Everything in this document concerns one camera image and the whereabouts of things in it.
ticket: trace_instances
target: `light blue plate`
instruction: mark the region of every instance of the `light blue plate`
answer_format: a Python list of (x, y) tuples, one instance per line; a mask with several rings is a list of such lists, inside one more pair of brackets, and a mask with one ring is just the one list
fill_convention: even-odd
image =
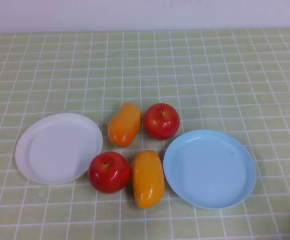
[(240, 203), (256, 181), (255, 164), (247, 149), (212, 130), (190, 131), (176, 138), (163, 165), (171, 188), (185, 201), (206, 209)]

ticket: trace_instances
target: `toy fruit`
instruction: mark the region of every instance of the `toy fruit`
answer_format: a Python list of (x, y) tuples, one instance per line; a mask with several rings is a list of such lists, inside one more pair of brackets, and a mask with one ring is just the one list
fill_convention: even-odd
[(135, 139), (140, 126), (140, 109), (133, 103), (127, 102), (122, 105), (119, 112), (109, 122), (109, 140), (112, 144), (125, 148)]
[(90, 163), (88, 178), (98, 191), (112, 194), (123, 189), (130, 178), (130, 168), (123, 156), (114, 151), (97, 155)]
[(140, 208), (156, 205), (164, 195), (163, 168), (156, 152), (142, 151), (131, 165), (131, 177), (136, 204)]
[(158, 140), (166, 140), (175, 135), (180, 120), (177, 111), (171, 105), (157, 103), (146, 111), (143, 122), (148, 135)]

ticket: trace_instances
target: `plate rim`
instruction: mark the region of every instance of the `plate rim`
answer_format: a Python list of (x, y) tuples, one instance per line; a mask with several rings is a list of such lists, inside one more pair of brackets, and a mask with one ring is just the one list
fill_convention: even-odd
[(92, 120), (90, 119), (89, 117), (86, 117), (82, 114), (78, 114), (78, 113), (73, 113), (73, 112), (61, 112), (61, 113), (56, 113), (56, 114), (52, 114), (52, 115), (49, 115), (49, 116), (46, 116), (46, 117), (43, 117), (42, 119), (36, 121), (35, 123), (33, 123), (30, 127), (28, 127), (24, 133), (20, 136), (18, 142), (17, 142), (17, 145), (16, 145), (16, 148), (15, 148), (15, 162), (16, 162), (16, 165), (17, 165), (17, 168), (18, 170), (22, 173), (22, 175), (24, 175), (27, 179), (33, 181), (33, 182), (36, 182), (36, 183), (39, 183), (39, 184), (44, 184), (44, 185), (61, 185), (61, 184), (65, 184), (67, 182), (70, 182), (70, 181), (73, 181), (79, 177), (81, 177), (82, 175), (84, 175), (86, 173), (86, 171), (88, 169), (86, 169), (82, 174), (79, 174), (75, 177), (72, 177), (72, 178), (68, 178), (67, 180), (65, 181), (58, 181), (58, 182), (48, 182), (48, 181), (37, 181), (37, 180), (34, 180), (32, 179), (31, 176), (27, 175), (26, 173), (24, 173), (23, 171), (23, 167), (21, 166), (22, 165), (22, 162), (24, 161), (28, 161), (27, 160), (24, 160), (24, 161), (21, 161), (22, 159), (22, 156), (21, 154), (23, 153), (23, 151), (25, 149), (27, 149), (27, 147), (29, 147), (29, 142), (26, 142), (25, 140), (27, 140), (28, 138), (32, 139), (34, 138), (37, 133), (39, 133), (39, 131), (43, 128), (45, 128), (47, 126), (48, 123), (52, 123), (53, 121), (55, 121), (54, 123), (56, 122), (61, 122), (61, 120), (63, 119), (67, 119), (67, 118), (71, 118), (71, 119), (80, 119), (80, 120), (83, 120), (85, 122), (89, 122), (88, 124), (91, 125), (92, 128), (95, 129), (95, 131), (97, 132), (96, 133), (96, 139), (97, 139), (97, 144), (98, 144), (98, 150), (96, 151), (96, 155), (98, 155), (101, 150), (102, 150), (102, 147), (103, 147), (103, 136), (102, 136), (102, 133), (99, 129), (99, 127), (97, 126), (97, 124)]
[[(203, 206), (203, 205), (197, 205), (197, 204), (195, 204), (195, 203), (193, 203), (193, 202), (190, 202), (190, 201), (188, 201), (188, 200), (186, 200), (184, 197), (182, 197), (181, 195), (179, 195), (178, 194), (178, 192), (177, 191), (175, 191), (175, 189), (172, 187), (172, 185), (169, 183), (170, 181), (170, 179), (171, 179), (171, 176), (169, 175), (169, 174), (166, 174), (166, 169), (167, 169), (167, 164), (168, 164), (168, 162), (165, 160), (166, 159), (166, 153), (168, 153), (169, 151), (171, 151), (170, 149), (170, 147), (173, 147), (173, 143), (175, 144), (175, 141), (177, 140), (177, 139), (179, 139), (180, 137), (184, 137), (185, 135), (200, 135), (201, 133), (206, 133), (207, 135), (212, 135), (212, 134), (217, 134), (217, 135), (223, 135), (223, 136), (226, 136), (227, 138), (231, 138), (232, 140), (234, 140), (234, 142), (236, 142), (236, 144), (238, 144), (238, 145), (240, 145), (240, 146), (242, 146), (245, 150), (246, 150), (246, 153), (248, 154), (248, 156), (249, 156), (249, 160), (252, 162), (252, 166), (253, 166), (253, 168), (252, 168), (252, 171), (253, 171), (253, 179), (252, 179), (252, 188), (250, 189), (250, 191), (240, 200), (240, 201), (238, 201), (238, 202), (236, 202), (235, 204), (231, 204), (231, 205), (228, 205), (228, 206), (224, 206), (224, 207), (206, 207), (206, 206)], [(186, 132), (186, 133), (183, 133), (183, 134), (181, 134), (180, 136), (178, 136), (177, 138), (175, 138), (171, 143), (170, 143), (170, 145), (167, 147), (167, 149), (166, 149), (166, 151), (165, 151), (165, 154), (164, 154), (164, 158), (163, 158), (163, 169), (164, 169), (164, 174), (165, 174), (165, 177), (166, 177), (166, 180), (167, 180), (167, 182), (168, 182), (168, 185), (171, 187), (171, 189), (181, 198), (181, 199), (183, 199), (184, 201), (186, 201), (186, 202), (188, 202), (188, 203), (190, 203), (190, 204), (192, 204), (192, 205), (194, 205), (194, 206), (196, 206), (196, 207), (199, 207), (199, 208), (203, 208), (203, 209), (211, 209), (211, 210), (220, 210), (220, 209), (227, 209), (227, 208), (230, 208), (230, 207), (233, 207), (233, 206), (236, 206), (236, 205), (238, 205), (238, 204), (240, 204), (240, 203), (242, 203), (250, 194), (251, 194), (251, 192), (253, 191), (253, 189), (254, 189), (254, 187), (255, 187), (255, 184), (256, 184), (256, 177), (257, 177), (257, 172), (256, 172), (256, 166), (255, 166), (255, 160), (253, 159), (253, 157), (251, 156), (251, 154), (249, 153), (249, 151), (246, 149), (246, 147), (243, 145), (243, 144), (241, 144), (237, 139), (235, 139), (234, 137), (232, 137), (232, 136), (230, 136), (230, 135), (228, 135), (228, 134), (225, 134), (225, 133), (223, 133), (223, 132), (220, 132), (220, 131), (215, 131), (215, 130), (209, 130), (209, 129), (198, 129), (198, 130), (192, 130), (192, 131), (188, 131), (188, 132)]]

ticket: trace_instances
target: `orange mango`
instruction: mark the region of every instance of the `orange mango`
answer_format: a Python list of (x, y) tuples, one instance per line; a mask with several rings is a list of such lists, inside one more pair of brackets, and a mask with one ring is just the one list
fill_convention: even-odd
[(158, 154), (152, 150), (136, 155), (131, 165), (136, 204), (150, 208), (161, 200), (165, 191), (163, 168)]
[(131, 102), (122, 105), (110, 120), (108, 137), (112, 144), (125, 148), (135, 139), (141, 127), (141, 111)]

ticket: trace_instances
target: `fake apple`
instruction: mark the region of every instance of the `fake apple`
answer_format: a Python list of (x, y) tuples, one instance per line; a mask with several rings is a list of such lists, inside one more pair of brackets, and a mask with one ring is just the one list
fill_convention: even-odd
[(123, 189), (130, 178), (126, 159), (114, 151), (97, 155), (90, 163), (88, 178), (98, 191), (113, 194)]
[(171, 105), (157, 103), (146, 111), (143, 123), (144, 129), (152, 138), (166, 140), (175, 135), (180, 120), (177, 111)]

